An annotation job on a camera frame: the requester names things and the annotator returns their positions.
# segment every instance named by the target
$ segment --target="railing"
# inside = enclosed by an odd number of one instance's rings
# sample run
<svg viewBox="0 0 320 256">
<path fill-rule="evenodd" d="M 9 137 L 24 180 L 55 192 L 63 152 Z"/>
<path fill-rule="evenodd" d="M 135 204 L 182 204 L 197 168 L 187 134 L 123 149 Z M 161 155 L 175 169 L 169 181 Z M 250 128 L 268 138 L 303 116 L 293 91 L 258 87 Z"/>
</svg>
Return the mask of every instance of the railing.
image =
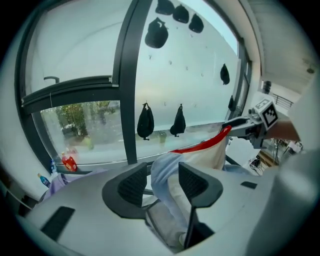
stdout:
<svg viewBox="0 0 320 256">
<path fill-rule="evenodd" d="M 283 107 L 283 108 L 285 108 L 287 110 L 290 109 L 291 106 L 294 104 L 292 101 L 290 101 L 290 100 L 288 100 L 288 99 L 286 99 L 284 97 L 281 97 L 279 95 L 276 95 L 274 93 L 272 94 L 272 96 L 273 96 L 273 98 L 275 100 L 275 104 L 276 105 L 279 105 L 279 106 L 281 106 L 281 107 Z"/>
</svg>

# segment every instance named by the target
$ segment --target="ceiling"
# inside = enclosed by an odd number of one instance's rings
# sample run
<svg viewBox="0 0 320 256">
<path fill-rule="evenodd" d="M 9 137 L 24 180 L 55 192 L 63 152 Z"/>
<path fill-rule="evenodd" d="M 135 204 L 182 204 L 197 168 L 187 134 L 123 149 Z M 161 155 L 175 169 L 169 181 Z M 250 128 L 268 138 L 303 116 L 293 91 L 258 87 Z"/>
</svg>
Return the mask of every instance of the ceiling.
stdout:
<svg viewBox="0 0 320 256">
<path fill-rule="evenodd" d="M 309 84 L 319 60 L 303 29 L 277 1 L 240 0 L 254 29 L 262 79 L 299 94 Z"/>
</svg>

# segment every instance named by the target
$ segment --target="red bottle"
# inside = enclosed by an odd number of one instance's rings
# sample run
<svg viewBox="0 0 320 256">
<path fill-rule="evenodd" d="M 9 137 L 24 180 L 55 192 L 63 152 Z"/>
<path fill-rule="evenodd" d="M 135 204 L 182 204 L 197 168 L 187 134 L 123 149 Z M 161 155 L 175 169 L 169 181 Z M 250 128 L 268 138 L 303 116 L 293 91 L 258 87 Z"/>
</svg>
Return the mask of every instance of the red bottle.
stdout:
<svg viewBox="0 0 320 256">
<path fill-rule="evenodd" d="M 66 157 L 65 152 L 62 152 L 62 163 L 70 172 L 75 172 L 77 170 L 76 161 L 72 158 L 72 156 L 69 156 L 69 158 Z"/>
</svg>

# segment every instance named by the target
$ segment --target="forearm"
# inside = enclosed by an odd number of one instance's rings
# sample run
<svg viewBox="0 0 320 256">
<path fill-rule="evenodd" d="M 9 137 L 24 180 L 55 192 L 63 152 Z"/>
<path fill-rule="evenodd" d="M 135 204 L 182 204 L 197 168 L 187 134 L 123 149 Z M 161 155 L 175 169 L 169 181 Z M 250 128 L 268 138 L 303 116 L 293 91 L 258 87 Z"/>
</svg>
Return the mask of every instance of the forearm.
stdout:
<svg viewBox="0 0 320 256">
<path fill-rule="evenodd" d="M 296 129 L 289 120 L 279 120 L 270 130 L 267 131 L 266 139 L 283 139 L 288 141 L 300 141 Z"/>
</svg>

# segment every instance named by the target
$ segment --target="dark window frame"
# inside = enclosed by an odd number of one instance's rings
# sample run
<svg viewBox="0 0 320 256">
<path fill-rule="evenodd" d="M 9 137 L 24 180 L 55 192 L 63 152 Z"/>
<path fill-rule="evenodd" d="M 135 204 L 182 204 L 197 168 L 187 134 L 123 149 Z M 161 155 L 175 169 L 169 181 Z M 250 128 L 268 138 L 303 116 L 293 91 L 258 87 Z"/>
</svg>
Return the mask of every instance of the dark window frame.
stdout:
<svg viewBox="0 0 320 256">
<path fill-rule="evenodd" d="M 62 0 L 54 3 L 49 1 L 40 4 L 31 14 L 29 23 L 22 37 L 16 58 L 15 98 L 25 136 L 39 161 L 48 172 L 51 172 L 51 157 L 57 159 L 59 156 L 46 132 L 43 120 L 40 120 L 41 115 L 39 111 L 82 102 L 119 100 L 126 161 L 99 165 L 108 168 L 135 164 L 139 162 L 136 150 L 134 112 L 136 72 L 142 34 L 152 0 L 132 0 L 130 3 L 117 40 L 112 76 L 82 77 L 59 82 L 59 78 L 55 78 L 55 74 L 52 74 L 51 78 L 56 79 L 56 84 L 26 95 L 25 72 L 27 53 L 38 21 L 45 12 L 70 1 L 72 0 Z M 251 61 L 249 61 L 243 38 L 241 38 L 235 30 L 235 26 L 231 23 L 230 19 L 214 2 L 207 2 L 221 15 L 222 19 L 230 27 L 238 40 L 238 57 L 241 59 L 241 68 L 239 82 L 234 95 L 234 104 L 237 105 L 242 89 L 243 78 L 244 76 L 247 78 L 249 73 L 245 74 L 245 65 L 248 63 L 248 70 L 251 70 Z M 230 119 L 234 113 L 234 111 L 230 112 L 228 119 Z M 69 173 L 62 164 L 58 164 L 57 166 L 58 171 Z M 96 166 L 96 164 L 80 165 L 80 172 L 78 173 L 83 174 L 89 172 L 91 166 Z"/>
</svg>

